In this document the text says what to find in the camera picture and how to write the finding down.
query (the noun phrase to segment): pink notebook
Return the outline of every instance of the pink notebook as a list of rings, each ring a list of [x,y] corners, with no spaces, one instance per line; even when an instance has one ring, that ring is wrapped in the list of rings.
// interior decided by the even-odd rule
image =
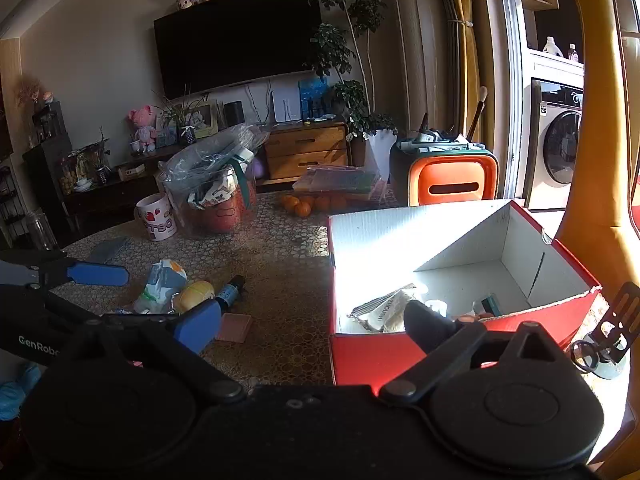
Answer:
[[[223,314],[216,340],[244,343],[252,320],[253,318],[248,314],[230,314],[228,312]]]

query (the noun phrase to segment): white box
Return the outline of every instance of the white box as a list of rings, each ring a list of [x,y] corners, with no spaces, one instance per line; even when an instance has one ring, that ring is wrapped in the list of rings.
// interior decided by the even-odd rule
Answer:
[[[351,311],[411,282],[447,314],[497,297],[490,330],[535,320],[559,344],[582,323],[600,284],[513,201],[483,200],[367,211],[329,218],[334,263],[330,335],[337,384],[374,389],[424,356],[404,334],[372,334]]]

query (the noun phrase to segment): orange chair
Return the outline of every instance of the orange chair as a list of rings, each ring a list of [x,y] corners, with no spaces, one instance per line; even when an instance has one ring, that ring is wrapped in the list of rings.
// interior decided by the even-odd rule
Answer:
[[[392,187],[401,205],[495,198],[498,163],[487,150],[409,154],[392,149],[390,166]]]

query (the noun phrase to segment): indoor tree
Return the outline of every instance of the indoor tree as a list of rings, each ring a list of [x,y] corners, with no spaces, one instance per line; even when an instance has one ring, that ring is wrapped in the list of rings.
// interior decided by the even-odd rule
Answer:
[[[351,41],[353,41],[354,57],[358,61],[360,72],[362,73],[362,82],[364,85],[364,93],[366,98],[367,111],[369,114],[375,111],[375,78],[369,56],[370,35],[375,32],[383,16],[380,9],[386,7],[383,0],[320,0],[325,9],[331,9],[337,6],[345,13],[347,23],[349,24],[349,32],[351,33]],[[371,79],[371,99],[369,99],[369,85],[367,76],[364,71],[362,62],[362,54],[358,45],[358,37],[366,35],[367,46],[367,63],[369,65],[369,76]]]
[[[386,7],[382,0],[320,0],[330,9],[339,7],[344,11],[349,24],[349,32],[353,41],[354,50],[347,45],[346,31],[329,23],[322,23],[311,38],[312,59],[311,66],[321,78],[328,76],[330,70],[335,71],[340,82],[334,84],[335,97],[344,102],[348,113],[346,122],[349,128],[348,139],[362,137],[368,139],[369,134],[375,134],[379,129],[396,131],[393,119],[388,114],[375,113],[376,90],[372,64],[370,60],[370,35],[375,32],[383,16],[380,10]],[[367,76],[364,72],[364,63],[358,38],[366,37],[366,61],[370,75],[370,97]],[[357,80],[345,80],[344,75],[351,73],[350,58],[354,57],[360,67],[363,83]]]

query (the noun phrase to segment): picture frame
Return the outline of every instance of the picture frame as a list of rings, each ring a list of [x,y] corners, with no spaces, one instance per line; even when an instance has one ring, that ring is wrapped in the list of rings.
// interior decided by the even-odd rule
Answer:
[[[169,124],[164,124],[164,114],[162,112],[156,115],[156,130],[158,131],[158,136],[156,137],[156,148],[173,146],[178,142],[177,129],[175,121],[170,121]]]
[[[194,109],[190,115],[189,123],[194,126],[196,139],[203,139],[216,134],[218,132],[216,101],[207,101]]]

